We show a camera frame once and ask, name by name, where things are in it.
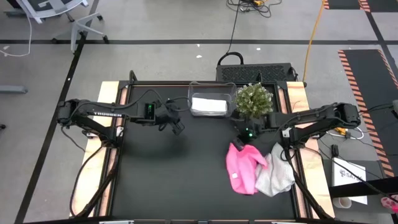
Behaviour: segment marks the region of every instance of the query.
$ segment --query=yellow cable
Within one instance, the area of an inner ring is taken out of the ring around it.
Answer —
[[[305,54],[303,82],[305,81],[305,76],[307,75],[307,61],[308,61],[308,55],[310,54],[310,50],[311,50],[312,39],[315,36],[315,31],[317,30],[318,23],[319,23],[319,20],[321,18],[321,15],[322,15],[323,5],[324,4],[325,4],[325,0],[322,0],[322,5],[321,5],[321,8],[319,9],[318,17],[317,17],[317,20],[315,21],[315,25],[314,25],[313,30],[312,30],[310,43],[308,44],[307,53]]]

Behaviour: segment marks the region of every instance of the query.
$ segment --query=black floor mat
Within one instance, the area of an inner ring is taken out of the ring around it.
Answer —
[[[360,110],[391,103],[398,96],[398,82],[379,50],[340,50],[351,89]],[[391,109],[364,113],[363,118],[387,177],[398,173],[398,120]]]
[[[360,9],[358,0],[326,0],[325,9]]]
[[[367,0],[371,12],[398,12],[397,0]]]

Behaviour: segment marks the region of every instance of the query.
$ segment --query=potted plant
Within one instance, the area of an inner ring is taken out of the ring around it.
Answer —
[[[244,85],[236,92],[236,112],[245,121],[259,119],[262,115],[272,112],[272,97],[273,94],[261,83]]]

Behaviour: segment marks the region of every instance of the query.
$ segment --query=white napkin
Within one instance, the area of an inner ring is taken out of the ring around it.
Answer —
[[[280,159],[282,151],[282,146],[276,143],[271,153],[265,156],[268,169],[263,169],[262,166],[257,166],[256,168],[257,180],[255,188],[270,197],[277,193],[289,191],[294,184],[292,167],[289,162]]]
[[[192,98],[191,110],[209,115],[225,115],[228,106],[225,100],[209,100],[204,98]]]

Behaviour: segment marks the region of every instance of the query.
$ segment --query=white paper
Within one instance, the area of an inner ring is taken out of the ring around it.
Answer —
[[[360,165],[353,164],[352,162],[346,162],[339,158],[333,158],[333,160],[343,167],[349,169],[352,173],[360,177],[361,179],[366,181],[366,168]],[[333,163],[332,168],[332,184],[333,186],[345,185],[345,184],[354,184],[360,182],[356,177],[350,174],[346,169],[341,166]],[[368,204],[368,196],[358,196],[358,197],[349,197],[354,202]]]
[[[227,104],[225,100],[208,100],[203,98],[192,98],[192,109],[203,112],[226,113]]]

